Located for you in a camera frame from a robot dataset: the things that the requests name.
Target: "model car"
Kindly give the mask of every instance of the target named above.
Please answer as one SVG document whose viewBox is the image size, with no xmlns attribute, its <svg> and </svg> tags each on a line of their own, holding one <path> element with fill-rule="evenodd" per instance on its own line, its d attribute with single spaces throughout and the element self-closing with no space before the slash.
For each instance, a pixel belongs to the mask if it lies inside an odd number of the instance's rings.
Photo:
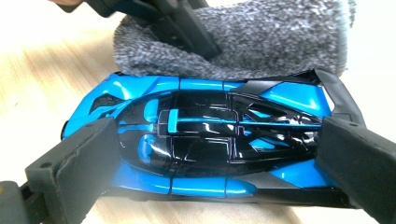
<svg viewBox="0 0 396 224">
<path fill-rule="evenodd" d="M 354 104 L 337 102 L 350 96 L 339 82 L 321 69 L 240 80 L 114 73 L 82 100 L 62 139 L 91 121 L 116 121 L 121 158 L 110 192 L 349 207 L 315 165 L 323 118 L 362 120 Z"/>
</svg>

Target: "wooden table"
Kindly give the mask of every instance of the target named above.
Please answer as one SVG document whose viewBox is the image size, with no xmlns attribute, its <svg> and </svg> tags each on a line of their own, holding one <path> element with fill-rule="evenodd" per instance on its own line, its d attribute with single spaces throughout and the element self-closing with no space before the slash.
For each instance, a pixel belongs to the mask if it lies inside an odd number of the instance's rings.
<svg viewBox="0 0 396 224">
<path fill-rule="evenodd" d="M 395 17 L 390 11 L 395 7 L 364 4 L 367 6 L 361 5 L 351 35 L 350 70 L 342 79 L 360 105 L 369 129 L 395 142 L 396 90 L 389 81 L 396 75 Z M 373 16 L 376 8 L 380 13 Z M 66 14 L 42 0 L 2 3 L 0 180 L 23 184 L 24 168 L 60 142 L 61 128 L 82 97 L 118 70 L 112 57 L 112 36 L 122 17 L 115 14 L 104 19 L 85 5 Z M 376 223 L 361 210 L 134 202 L 111 197 L 100 198 L 84 220 L 84 223 L 241 222 Z"/>
</svg>

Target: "gray towel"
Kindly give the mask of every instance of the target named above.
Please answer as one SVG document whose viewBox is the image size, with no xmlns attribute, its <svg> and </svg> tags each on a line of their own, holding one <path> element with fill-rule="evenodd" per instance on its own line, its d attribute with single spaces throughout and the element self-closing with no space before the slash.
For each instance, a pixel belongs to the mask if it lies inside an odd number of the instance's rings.
<svg viewBox="0 0 396 224">
<path fill-rule="evenodd" d="M 206 61 L 167 45 L 126 16 L 114 37 L 121 72 L 235 79 L 285 76 L 315 67 L 341 76 L 346 69 L 353 0 L 252 0 L 195 12 L 220 55 Z"/>
</svg>

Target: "blue body panel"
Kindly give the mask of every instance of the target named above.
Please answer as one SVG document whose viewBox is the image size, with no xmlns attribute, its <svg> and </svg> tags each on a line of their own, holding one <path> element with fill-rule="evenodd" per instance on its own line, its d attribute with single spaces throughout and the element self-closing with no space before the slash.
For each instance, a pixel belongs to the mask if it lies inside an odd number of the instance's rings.
<svg viewBox="0 0 396 224">
<path fill-rule="evenodd" d="M 178 109 L 172 109 L 169 112 L 169 120 L 168 120 L 169 133 L 177 133 L 177 114 L 178 114 Z"/>
<path fill-rule="evenodd" d="M 242 82 L 242 81 L 234 81 L 234 82 L 232 82 L 232 81 L 224 81 L 223 89 L 225 91 L 230 91 L 231 89 L 241 87 L 244 84 L 245 84 L 245 82 Z"/>
<path fill-rule="evenodd" d="M 225 180 L 225 177 L 174 178 L 172 194 L 223 198 Z"/>
<path fill-rule="evenodd" d="M 268 173 L 299 188 L 335 187 L 334 182 L 315 166 L 314 160 L 296 162 Z"/>
<path fill-rule="evenodd" d="M 330 116 L 332 112 L 323 89 L 318 86 L 284 82 L 263 92 L 260 96 L 319 118 Z"/>
<path fill-rule="evenodd" d="M 227 180 L 227 197 L 247 197 L 256 192 L 256 187 L 246 181 L 229 178 Z"/>
<path fill-rule="evenodd" d="M 85 124 L 99 119 L 107 111 L 116 109 L 115 112 L 107 115 L 107 117 L 115 118 L 125 106 L 131 103 L 131 100 L 155 92 L 178 90 L 178 86 L 178 77 L 131 77 L 112 74 L 84 97 L 71 116 L 64 130 L 64 136 L 67 137 Z M 127 103 L 106 106 L 107 108 L 101 108 L 103 107 L 101 106 L 90 113 L 94 100 L 104 94 L 111 94 Z"/>
<path fill-rule="evenodd" d="M 257 110 L 250 110 L 250 111 L 253 112 L 253 114 L 259 116 L 259 118 L 261 118 L 261 119 L 270 118 L 271 117 L 271 115 L 264 114 L 264 113 L 262 113 L 260 111 L 257 111 Z"/>
<path fill-rule="evenodd" d="M 266 142 L 266 141 L 264 141 L 264 140 L 262 140 L 262 139 L 255 139 L 255 140 L 253 140 L 253 141 L 251 141 L 251 142 L 249 142 L 249 144 L 251 145 L 251 146 L 253 146 L 254 147 L 254 149 L 258 149 L 258 150 L 271 150 L 271 149 L 274 149 L 275 148 L 275 146 L 274 145 L 272 145 L 272 144 L 269 144 L 268 142 Z"/>
<path fill-rule="evenodd" d="M 151 100 L 145 106 L 145 110 L 143 111 L 143 117 L 146 121 L 150 123 L 156 123 L 158 120 L 157 110 L 158 99 Z"/>
<path fill-rule="evenodd" d="M 180 81 L 181 90 L 212 90 L 222 91 L 223 82 L 219 80 L 205 80 L 197 78 L 182 78 Z"/>
<path fill-rule="evenodd" d="M 126 161 L 121 160 L 120 167 L 114 174 L 110 186 L 167 194 L 170 189 L 170 180 L 161 175 L 135 169 Z"/>
</svg>

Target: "car door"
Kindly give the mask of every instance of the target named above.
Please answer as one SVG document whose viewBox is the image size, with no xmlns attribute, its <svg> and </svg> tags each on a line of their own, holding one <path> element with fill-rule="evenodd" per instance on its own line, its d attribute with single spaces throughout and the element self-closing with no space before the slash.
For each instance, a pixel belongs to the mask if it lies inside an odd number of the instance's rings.
<svg viewBox="0 0 396 224">
<path fill-rule="evenodd" d="M 172 195 L 225 197 L 230 139 L 174 137 Z"/>
</svg>

